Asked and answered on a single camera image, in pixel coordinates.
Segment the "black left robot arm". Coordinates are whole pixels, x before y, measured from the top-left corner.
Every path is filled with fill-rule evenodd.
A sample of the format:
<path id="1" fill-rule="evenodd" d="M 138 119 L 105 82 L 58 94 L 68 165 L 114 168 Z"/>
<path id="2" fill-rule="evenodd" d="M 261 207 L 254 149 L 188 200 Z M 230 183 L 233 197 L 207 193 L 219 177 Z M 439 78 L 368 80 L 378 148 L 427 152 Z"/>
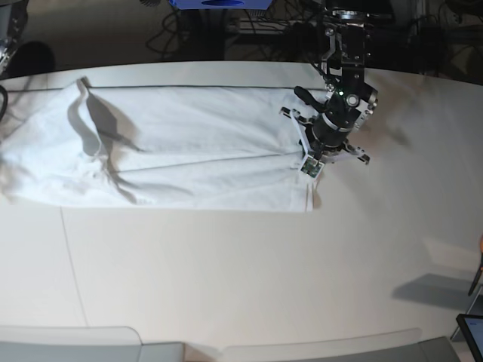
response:
<path id="1" fill-rule="evenodd" d="M 317 35 L 328 39 L 312 66 L 325 81 L 325 101 L 297 86 L 295 95 L 316 111 L 297 121 L 305 127 L 311 155 L 320 159 L 349 151 L 348 136 L 361 128 L 377 107 L 378 92 L 365 82 L 368 30 L 372 13 L 354 1 L 323 1 L 317 19 Z"/>

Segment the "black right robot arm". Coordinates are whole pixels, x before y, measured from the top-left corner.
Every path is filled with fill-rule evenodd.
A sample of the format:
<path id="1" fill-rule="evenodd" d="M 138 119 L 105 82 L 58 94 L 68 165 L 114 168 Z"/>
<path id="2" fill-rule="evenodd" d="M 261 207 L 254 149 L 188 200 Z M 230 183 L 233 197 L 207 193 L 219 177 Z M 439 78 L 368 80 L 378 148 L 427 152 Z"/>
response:
<path id="1" fill-rule="evenodd" d="M 1 1 L 1 75 L 20 46 L 20 40 L 28 21 L 28 1 Z"/>

